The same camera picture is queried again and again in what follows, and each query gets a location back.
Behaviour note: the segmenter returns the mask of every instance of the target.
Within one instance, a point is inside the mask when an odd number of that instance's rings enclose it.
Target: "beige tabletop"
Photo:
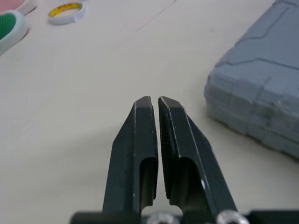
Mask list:
[[[298,209],[299,163],[209,118],[203,96],[213,65],[272,2],[88,0],[82,20],[54,26],[47,14],[63,1],[38,1],[29,33],[0,57],[0,223],[101,210],[112,142],[146,95],[156,119],[161,95],[186,108],[240,211]],[[179,212],[161,171],[145,213]]]

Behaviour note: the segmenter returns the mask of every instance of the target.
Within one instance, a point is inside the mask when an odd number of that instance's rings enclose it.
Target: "tape roll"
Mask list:
[[[69,9],[79,9],[79,11],[67,16],[56,16],[57,14]],[[77,22],[82,19],[85,14],[86,9],[83,3],[68,3],[52,9],[49,12],[49,22],[56,25]]]

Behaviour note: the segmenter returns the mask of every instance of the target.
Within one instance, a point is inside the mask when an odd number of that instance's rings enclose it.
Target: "gray tool case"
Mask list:
[[[216,64],[208,113],[299,158],[299,0],[278,0]]]

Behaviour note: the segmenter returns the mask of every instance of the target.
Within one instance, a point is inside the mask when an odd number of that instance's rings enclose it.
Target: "metal rivet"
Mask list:
[[[172,214],[159,212],[151,215],[146,224],[180,224],[178,219],[175,218]]]
[[[247,218],[245,218],[239,212],[233,210],[224,210],[220,212],[216,218],[216,223],[217,224],[229,224],[229,223],[250,224]]]

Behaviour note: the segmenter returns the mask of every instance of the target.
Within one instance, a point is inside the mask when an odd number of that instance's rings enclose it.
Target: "yellow tape label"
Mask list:
[[[57,8],[54,8],[50,13],[49,13],[49,16],[50,17],[54,17],[56,16],[58,13],[61,13],[63,11],[66,11],[66,10],[69,10],[69,9],[76,9],[76,8],[79,8],[79,9],[82,9],[82,4],[81,3],[69,3],[69,4],[64,4],[64,5],[61,5]]]

